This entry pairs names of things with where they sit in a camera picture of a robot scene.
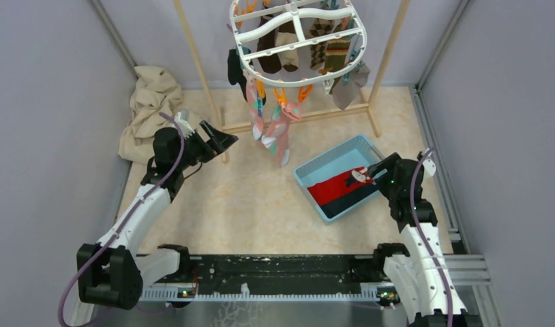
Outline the red sock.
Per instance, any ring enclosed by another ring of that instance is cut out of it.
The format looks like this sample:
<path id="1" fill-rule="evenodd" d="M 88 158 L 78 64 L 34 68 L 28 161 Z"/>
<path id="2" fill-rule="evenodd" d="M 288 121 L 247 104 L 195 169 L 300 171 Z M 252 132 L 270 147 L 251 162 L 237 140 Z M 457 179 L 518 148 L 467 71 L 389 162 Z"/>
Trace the red sock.
<path id="1" fill-rule="evenodd" d="M 317 205 L 324 204 L 346 195 L 362 186 L 372 184 L 373 180 L 366 174 L 366 167 L 347 170 L 323 182 L 308 187 L 308 191 Z"/>

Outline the white hanger clip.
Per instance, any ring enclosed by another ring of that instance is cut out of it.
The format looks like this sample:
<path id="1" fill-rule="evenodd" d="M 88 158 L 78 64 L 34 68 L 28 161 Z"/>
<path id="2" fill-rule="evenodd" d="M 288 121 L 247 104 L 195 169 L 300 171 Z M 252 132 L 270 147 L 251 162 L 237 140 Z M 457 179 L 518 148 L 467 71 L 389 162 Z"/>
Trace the white hanger clip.
<path id="1" fill-rule="evenodd" d="M 332 88 L 333 88 L 334 82 L 335 82 L 334 79 L 324 80 L 324 81 L 322 82 L 322 85 L 323 85 L 323 87 L 324 87 L 324 90 L 325 90 L 325 93 L 326 93 L 326 94 L 330 94 L 330 93 L 331 93 L 331 90 L 332 90 Z"/>

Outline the white round clip hanger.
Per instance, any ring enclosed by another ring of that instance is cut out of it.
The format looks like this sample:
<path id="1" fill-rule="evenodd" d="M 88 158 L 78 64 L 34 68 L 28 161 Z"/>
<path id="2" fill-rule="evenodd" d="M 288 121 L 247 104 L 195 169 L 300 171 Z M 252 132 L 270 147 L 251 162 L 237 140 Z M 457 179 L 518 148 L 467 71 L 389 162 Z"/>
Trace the white round clip hanger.
<path id="1" fill-rule="evenodd" d="M 279 5 L 276 7 L 271 7 L 264 10 L 252 10 L 251 12 L 246 12 L 244 14 L 237 14 L 236 9 L 239 8 L 239 2 L 233 1 L 230 7 L 230 28 L 232 29 L 233 36 L 235 38 L 236 49 L 239 58 L 243 65 L 243 72 L 246 77 L 252 77 L 258 81 L 269 85 L 272 87 L 283 87 L 283 88 L 294 88 L 302 87 L 309 84 L 316 84 L 323 82 L 324 80 L 335 79 L 347 74 L 354 70 L 354 68 L 363 62 L 361 59 L 363 53 L 367 48 L 368 37 L 367 31 L 363 26 L 357 11 L 353 7 L 350 1 L 344 2 L 344 7 L 335 10 L 323 10 L 317 8 L 306 8 L 306 5 L 313 4 L 313 1 L 291 1 L 284 5 Z M 251 20 L 254 18 L 261 18 L 268 14 L 272 14 L 273 18 L 269 20 L 265 25 L 257 27 L 251 31 L 240 32 L 238 24 L 245 20 Z M 309 37 L 307 38 L 302 30 L 301 19 L 302 18 L 316 18 L 316 19 L 326 19 L 326 20 L 339 20 L 342 18 L 350 18 L 354 25 L 351 28 L 345 29 L 343 31 L 332 32 L 319 37 Z M 253 42 L 259 40 L 260 38 L 268 35 L 271 31 L 277 29 L 286 22 L 292 21 L 295 26 L 295 32 L 298 37 L 298 42 L 293 44 L 288 44 L 285 46 L 274 46 L 267 50 L 260 50 L 257 52 L 244 53 L 244 44 L 247 42 Z M 307 46 L 315 45 L 319 43 L 328 42 L 329 40 L 337 39 L 340 37 L 347 36 L 357 36 L 360 38 L 360 47 L 356 52 L 356 55 L 349 59 L 349 63 L 344 65 L 344 67 L 336 72 L 328 72 L 326 74 L 319 74 L 317 76 L 302 78 L 296 81 L 283 81 L 280 79 L 268 78 L 260 72 L 257 72 L 253 67 L 251 67 L 250 62 L 254 59 L 259 59 L 262 57 L 269 57 L 271 55 L 278 55 L 280 52 L 288 50 L 289 48 L 299 49 Z"/>

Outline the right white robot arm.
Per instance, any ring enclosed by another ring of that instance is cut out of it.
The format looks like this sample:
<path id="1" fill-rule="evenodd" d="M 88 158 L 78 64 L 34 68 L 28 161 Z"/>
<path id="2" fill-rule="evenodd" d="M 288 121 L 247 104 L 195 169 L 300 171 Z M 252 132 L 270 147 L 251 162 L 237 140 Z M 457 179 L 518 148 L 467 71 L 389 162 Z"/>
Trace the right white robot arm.
<path id="1" fill-rule="evenodd" d="M 369 166 L 367 175 L 387 199 L 402 238 L 374 250 L 372 271 L 391 281 L 409 326 L 473 326 L 475 318 L 455 289 L 440 245 L 438 220 L 421 186 L 428 154 L 404 159 L 392 153 Z"/>

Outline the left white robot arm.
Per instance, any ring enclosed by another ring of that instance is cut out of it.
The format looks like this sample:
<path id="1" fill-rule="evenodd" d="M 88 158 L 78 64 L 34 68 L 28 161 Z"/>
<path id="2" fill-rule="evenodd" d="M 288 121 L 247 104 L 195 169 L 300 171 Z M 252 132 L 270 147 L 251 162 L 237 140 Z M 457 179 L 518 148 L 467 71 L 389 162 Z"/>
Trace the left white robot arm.
<path id="1" fill-rule="evenodd" d="M 103 307 L 132 309 L 144 288 L 166 278 L 188 280 L 193 264 L 187 247 L 160 245 L 141 255 L 139 249 L 153 224 L 172 204 L 186 180 L 183 172 L 202 166 L 227 151 L 238 137 L 199 123 L 202 136 L 185 121 L 173 121 L 157 130 L 153 156 L 137 194 L 115 225 L 93 244 L 83 244 L 76 254 L 78 295 L 82 302 Z"/>

